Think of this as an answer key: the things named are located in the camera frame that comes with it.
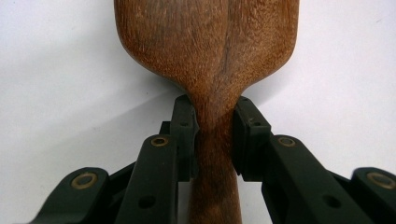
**black mechanical linkage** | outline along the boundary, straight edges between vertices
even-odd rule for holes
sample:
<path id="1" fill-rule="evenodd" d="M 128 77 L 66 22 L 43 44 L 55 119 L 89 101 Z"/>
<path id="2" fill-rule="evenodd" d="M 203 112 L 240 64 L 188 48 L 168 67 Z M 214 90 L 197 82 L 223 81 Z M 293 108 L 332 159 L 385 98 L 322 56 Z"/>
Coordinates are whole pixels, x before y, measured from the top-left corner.
<path id="1" fill-rule="evenodd" d="M 31 223 L 177 223 L 177 182 L 199 172 L 194 156 L 198 130 L 188 97 L 178 97 L 172 120 L 145 140 L 136 162 L 111 176 L 99 168 L 76 170 L 59 183 Z M 245 181 L 262 182 L 275 224 L 396 223 L 395 175 L 360 168 L 348 180 L 327 171 L 301 141 L 273 135 L 245 97 L 233 114 L 232 159 Z"/>

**screw hole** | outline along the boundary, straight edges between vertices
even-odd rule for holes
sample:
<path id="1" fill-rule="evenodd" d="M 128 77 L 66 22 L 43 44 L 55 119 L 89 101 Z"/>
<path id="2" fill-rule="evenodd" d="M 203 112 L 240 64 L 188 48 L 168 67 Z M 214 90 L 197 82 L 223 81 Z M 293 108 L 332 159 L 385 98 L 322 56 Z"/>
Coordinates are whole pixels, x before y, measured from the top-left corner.
<path id="1" fill-rule="evenodd" d="M 144 196 L 139 199 L 139 207 L 142 209 L 148 209 L 155 204 L 154 196 Z"/>
<path id="2" fill-rule="evenodd" d="M 367 178 L 383 189 L 396 189 L 396 181 L 377 172 L 367 174 Z"/>
<path id="3" fill-rule="evenodd" d="M 332 208 L 341 207 L 340 201 L 338 201 L 338 199 L 334 198 L 332 195 L 324 195 L 323 202 L 325 202 L 328 206 Z"/>
<path id="4" fill-rule="evenodd" d="M 97 180 L 98 176 L 96 174 L 84 173 L 74 178 L 71 185 L 74 189 L 87 189 L 92 187 Z"/>
<path id="5" fill-rule="evenodd" d="M 296 145 L 296 142 L 288 137 L 280 137 L 277 141 L 284 147 L 295 147 Z"/>
<path id="6" fill-rule="evenodd" d="M 155 147 L 163 147 L 168 144 L 168 139 L 165 137 L 156 137 L 151 140 L 151 144 Z"/>

